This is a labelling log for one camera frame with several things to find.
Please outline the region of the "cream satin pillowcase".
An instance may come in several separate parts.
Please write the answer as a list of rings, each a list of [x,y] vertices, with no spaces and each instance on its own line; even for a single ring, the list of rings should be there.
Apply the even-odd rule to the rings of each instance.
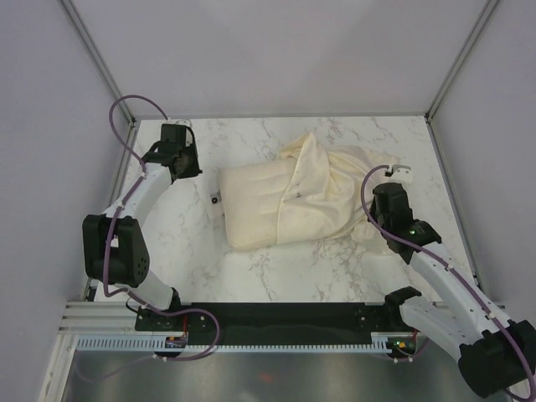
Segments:
[[[284,146],[278,157],[296,163],[279,204],[279,245],[348,236],[366,251],[387,253],[364,212],[372,203],[372,189],[385,179],[369,179],[364,203],[360,192],[372,168],[394,165],[398,157],[352,145],[324,147],[311,133]]]

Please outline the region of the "cream pillow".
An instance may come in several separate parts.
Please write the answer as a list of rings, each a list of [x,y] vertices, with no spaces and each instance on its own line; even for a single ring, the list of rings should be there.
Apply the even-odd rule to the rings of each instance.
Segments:
[[[295,167],[293,159],[278,159],[219,170],[217,193],[233,250],[277,243],[280,204]]]

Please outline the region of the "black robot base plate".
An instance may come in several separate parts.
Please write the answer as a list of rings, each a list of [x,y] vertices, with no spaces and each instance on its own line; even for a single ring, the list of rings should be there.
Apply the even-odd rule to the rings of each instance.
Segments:
[[[138,332],[186,330],[190,346],[343,346],[370,344],[374,332],[412,333],[384,304],[362,302],[207,302],[176,308],[163,317],[140,309]]]

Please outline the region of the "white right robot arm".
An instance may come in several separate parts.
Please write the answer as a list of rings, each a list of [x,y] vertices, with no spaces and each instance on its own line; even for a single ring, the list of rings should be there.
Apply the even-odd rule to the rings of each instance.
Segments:
[[[470,389],[481,398],[528,381],[528,401],[535,399],[535,328],[514,321],[463,275],[440,235],[415,219],[399,183],[373,190],[368,220],[387,246],[417,271],[440,296],[443,312],[412,287],[387,295],[382,313],[387,327],[422,332],[447,352]]]

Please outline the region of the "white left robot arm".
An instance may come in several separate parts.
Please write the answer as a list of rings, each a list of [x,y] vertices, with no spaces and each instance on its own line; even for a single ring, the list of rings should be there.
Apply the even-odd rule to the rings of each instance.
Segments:
[[[83,221],[85,273],[102,283],[105,296],[126,294],[155,311],[154,321],[163,329],[174,330],[182,323],[183,309],[173,304],[177,291],[151,271],[142,226],[175,182],[202,173],[193,128],[164,122],[160,139],[139,162],[141,171],[131,187],[103,213]]]

